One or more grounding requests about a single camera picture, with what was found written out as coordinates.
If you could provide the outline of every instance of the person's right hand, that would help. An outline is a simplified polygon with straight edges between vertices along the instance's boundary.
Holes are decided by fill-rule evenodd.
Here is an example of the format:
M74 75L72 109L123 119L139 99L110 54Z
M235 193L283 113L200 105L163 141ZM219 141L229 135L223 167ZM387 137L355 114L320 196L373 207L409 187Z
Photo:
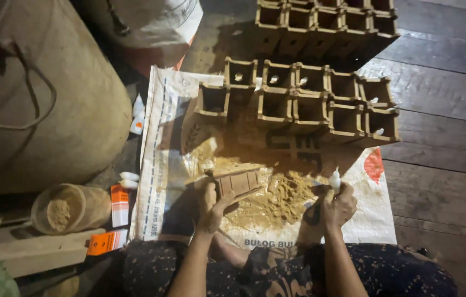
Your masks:
M333 230L341 230L357 210L357 200L352 195L354 188L341 182L340 193L334 197L334 190L329 189L321 203L321 224L325 234Z

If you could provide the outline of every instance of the patterned fabric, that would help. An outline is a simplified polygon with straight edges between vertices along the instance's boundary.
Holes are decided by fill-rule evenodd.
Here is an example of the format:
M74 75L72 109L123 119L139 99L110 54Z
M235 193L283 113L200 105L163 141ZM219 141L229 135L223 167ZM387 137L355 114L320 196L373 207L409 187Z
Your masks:
M453 278L428 258L396 245L347 244L369 296L456 296ZM164 296L187 246L134 240L127 247L124 286L131 296ZM324 246L255 248L243 269L207 266L208 296L298 297L325 294Z

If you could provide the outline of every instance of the hand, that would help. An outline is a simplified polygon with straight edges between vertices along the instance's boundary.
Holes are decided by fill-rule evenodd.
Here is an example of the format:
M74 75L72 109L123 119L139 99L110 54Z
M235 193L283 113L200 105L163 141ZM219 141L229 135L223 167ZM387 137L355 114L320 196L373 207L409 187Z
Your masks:
M195 233L213 236L220 227L224 210L235 198L235 193L230 191L217 202L215 187L215 183L212 181L206 186L203 201L200 201L200 221Z
M357 199L352 195L354 188L346 182L341 182L340 194L336 197L332 188L322 191L322 187L319 187L314 192L324 194L321 202L321 227L324 234L340 231L357 210Z

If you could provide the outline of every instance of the person's left hand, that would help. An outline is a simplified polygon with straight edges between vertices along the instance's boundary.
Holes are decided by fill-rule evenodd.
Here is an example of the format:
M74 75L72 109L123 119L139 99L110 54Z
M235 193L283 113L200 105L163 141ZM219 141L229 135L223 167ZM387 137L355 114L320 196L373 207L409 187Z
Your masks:
M215 188L215 183L211 181L206 186L203 199L200 199L200 221L198 222L195 233L213 236L220 227L224 210L235 198L235 193L231 190L217 202L217 192Z

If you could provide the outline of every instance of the orange and white box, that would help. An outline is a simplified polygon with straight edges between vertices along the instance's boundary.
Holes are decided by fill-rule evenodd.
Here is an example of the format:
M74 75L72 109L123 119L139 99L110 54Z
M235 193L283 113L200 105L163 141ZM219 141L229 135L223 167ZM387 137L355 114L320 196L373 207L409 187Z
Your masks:
M110 187L112 200L112 227L129 224L129 193L121 185Z
M103 234L92 235L88 245L87 255L98 256L116 249L120 249L127 241L127 229L115 230Z

